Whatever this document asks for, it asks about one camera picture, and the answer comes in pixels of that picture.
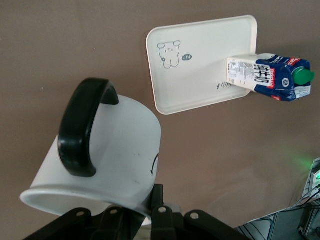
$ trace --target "white mug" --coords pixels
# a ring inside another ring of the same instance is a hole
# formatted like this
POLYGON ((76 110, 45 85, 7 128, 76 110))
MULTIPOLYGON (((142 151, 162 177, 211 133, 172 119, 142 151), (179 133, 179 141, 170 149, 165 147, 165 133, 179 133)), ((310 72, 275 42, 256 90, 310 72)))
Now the white mug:
POLYGON ((147 107, 118 96, 108 80, 88 78, 74 92, 59 135, 20 199, 59 216, 80 207, 95 216, 118 205, 150 220, 160 139, 160 123, 147 107))

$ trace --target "screw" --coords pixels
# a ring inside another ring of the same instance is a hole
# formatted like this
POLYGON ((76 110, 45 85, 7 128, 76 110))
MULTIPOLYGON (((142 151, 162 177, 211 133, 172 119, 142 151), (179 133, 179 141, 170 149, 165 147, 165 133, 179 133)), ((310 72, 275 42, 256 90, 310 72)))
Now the screw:
POLYGON ((118 213, 118 210, 117 209, 112 209, 111 211, 110 211, 110 214, 117 214, 118 213))
POLYGON ((199 214, 196 213, 196 212, 193 212, 193 213, 190 214, 190 218, 192 218, 194 220, 199 219, 199 214))
POLYGON ((161 214, 164 214, 166 211, 167 211, 167 209, 164 206, 162 206, 158 209, 158 212, 161 214))
POLYGON ((76 213, 76 216, 77 216, 77 217, 80 217, 80 216, 83 216, 84 214, 85 214, 84 211, 78 211, 78 212, 76 213))

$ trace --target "cartoon bear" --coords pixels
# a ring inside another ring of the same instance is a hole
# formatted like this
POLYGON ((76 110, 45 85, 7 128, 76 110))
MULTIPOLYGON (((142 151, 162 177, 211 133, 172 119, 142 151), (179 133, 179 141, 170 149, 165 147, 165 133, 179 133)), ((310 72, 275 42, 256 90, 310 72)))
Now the cartoon bear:
POLYGON ((177 41, 169 41, 165 43, 159 43, 159 55, 163 62, 163 66, 165 69, 169 69, 171 67, 175 68, 179 64, 179 53, 180 48, 179 45, 181 42, 177 41))

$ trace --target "green cap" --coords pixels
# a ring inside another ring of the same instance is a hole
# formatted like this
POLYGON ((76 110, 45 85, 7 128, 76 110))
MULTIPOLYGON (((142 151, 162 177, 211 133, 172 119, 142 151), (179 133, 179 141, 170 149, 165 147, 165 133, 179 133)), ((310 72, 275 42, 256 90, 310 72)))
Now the green cap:
POLYGON ((292 78, 295 84, 304 85, 315 78, 315 73, 301 66, 292 72, 292 78))

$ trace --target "white tray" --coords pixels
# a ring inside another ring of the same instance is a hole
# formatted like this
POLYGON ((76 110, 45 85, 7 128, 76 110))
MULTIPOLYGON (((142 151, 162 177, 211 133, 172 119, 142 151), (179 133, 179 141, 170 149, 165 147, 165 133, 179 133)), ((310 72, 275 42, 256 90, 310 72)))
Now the white tray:
POLYGON ((226 82, 227 57, 254 54, 257 29, 250 15, 154 28, 146 48, 156 109, 169 115, 246 96, 226 82))

